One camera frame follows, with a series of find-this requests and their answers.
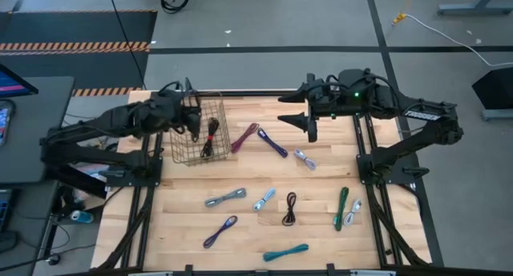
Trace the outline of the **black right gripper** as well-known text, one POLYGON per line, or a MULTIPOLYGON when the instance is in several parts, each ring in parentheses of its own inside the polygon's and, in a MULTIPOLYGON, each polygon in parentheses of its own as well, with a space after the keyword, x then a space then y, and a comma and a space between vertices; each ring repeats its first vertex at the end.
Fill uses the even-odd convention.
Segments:
POLYGON ((300 86, 278 98, 282 103, 304 103, 308 101, 308 115, 283 115, 277 118, 299 129, 306 129, 308 140, 317 140, 317 121, 321 117, 355 116, 368 109, 375 85, 370 69, 347 69, 338 76, 328 75, 317 79, 314 74, 306 76, 308 86, 300 86))

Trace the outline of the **black USB-C cable red tie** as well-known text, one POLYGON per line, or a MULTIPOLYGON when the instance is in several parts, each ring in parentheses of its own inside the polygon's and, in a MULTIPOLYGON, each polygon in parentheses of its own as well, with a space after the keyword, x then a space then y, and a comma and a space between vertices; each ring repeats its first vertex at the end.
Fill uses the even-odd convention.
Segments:
POLYGON ((220 122, 217 118, 210 117, 208 119, 208 136, 200 153, 201 158, 207 158, 213 155, 213 138, 219 126, 220 122))

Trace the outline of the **gold wire basket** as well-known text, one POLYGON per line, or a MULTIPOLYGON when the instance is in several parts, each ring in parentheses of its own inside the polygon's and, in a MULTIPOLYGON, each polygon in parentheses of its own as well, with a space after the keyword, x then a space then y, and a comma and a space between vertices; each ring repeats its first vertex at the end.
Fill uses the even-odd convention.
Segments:
POLYGON ((194 143, 190 139, 189 132, 180 135, 174 130, 170 131, 172 159, 177 164, 187 166, 206 164, 216 160, 224 160, 230 153, 231 144, 222 94, 218 91, 206 91, 200 93, 200 98, 202 115, 198 141, 194 143), (208 119, 210 117, 217 118, 220 126, 213 138, 213 155, 201 158, 200 153, 208 136, 208 119))

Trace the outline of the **black mat hazard stripes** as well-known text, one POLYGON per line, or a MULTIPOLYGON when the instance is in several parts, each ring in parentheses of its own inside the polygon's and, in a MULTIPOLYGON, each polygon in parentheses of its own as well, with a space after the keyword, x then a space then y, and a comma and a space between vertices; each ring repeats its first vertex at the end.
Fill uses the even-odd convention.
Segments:
POLYGON ((70 76, 75 96, 143 89, 154 10, 0 12, 0 63, 28 77, 70 76))

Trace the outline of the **blue can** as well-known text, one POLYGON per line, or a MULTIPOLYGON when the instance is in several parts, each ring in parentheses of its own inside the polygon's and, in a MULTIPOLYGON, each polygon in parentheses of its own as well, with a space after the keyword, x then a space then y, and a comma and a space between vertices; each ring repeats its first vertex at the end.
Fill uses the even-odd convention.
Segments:
POLYGON ((71 213, 70 219, 78 223, 90 224, 94 221, 95 217, 92 213, 81 210, 75 210, 71 213))

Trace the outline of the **black desk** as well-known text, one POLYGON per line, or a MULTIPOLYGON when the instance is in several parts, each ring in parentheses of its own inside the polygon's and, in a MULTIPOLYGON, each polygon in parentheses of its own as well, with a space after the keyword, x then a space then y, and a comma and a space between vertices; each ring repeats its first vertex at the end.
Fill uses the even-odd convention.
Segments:
POLYGON ((59 126, 67 110, 75 79, 70 76, 28 77, 38 94, 14 97, 15 114, 6 143, 0 147, 0 187, 29 185, 43 180, 39 141, 59 126))

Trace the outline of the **black computer monitor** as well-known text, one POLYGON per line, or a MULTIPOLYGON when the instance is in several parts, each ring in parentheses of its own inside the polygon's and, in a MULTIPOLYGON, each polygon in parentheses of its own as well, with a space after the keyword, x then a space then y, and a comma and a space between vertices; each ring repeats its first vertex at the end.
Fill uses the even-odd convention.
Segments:
POLYGON ((37 95, 38 88, 28 83, 3 64, 0 64, 0 98, 37 95))

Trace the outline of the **phone with lit screen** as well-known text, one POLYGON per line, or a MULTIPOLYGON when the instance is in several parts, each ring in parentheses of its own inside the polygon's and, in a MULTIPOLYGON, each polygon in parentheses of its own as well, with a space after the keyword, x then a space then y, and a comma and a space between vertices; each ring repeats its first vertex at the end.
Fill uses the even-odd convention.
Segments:
POLYGON ((0 100, 0 148, 7 142, 10 120, 16 112, 16 104, 11 99, 0 100))

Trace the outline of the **black box on grey foot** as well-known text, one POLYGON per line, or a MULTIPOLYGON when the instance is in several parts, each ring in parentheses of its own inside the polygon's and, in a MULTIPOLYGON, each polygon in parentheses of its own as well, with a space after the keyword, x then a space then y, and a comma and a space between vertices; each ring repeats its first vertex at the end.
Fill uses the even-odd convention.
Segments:
POLYGON ((482 103, 487 120, 513 120, 513 67, 486 73, 472 85, 482 103))

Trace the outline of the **grey desk foot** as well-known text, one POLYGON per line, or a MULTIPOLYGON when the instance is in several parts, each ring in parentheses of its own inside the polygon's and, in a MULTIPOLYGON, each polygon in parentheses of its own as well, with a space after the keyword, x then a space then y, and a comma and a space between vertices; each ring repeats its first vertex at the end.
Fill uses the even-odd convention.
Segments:
POLYGON ((492 0, 475 0, 464 4, 441 4, 437 15, 508 15, 513 12, 511 6, 488 6, 492 0))

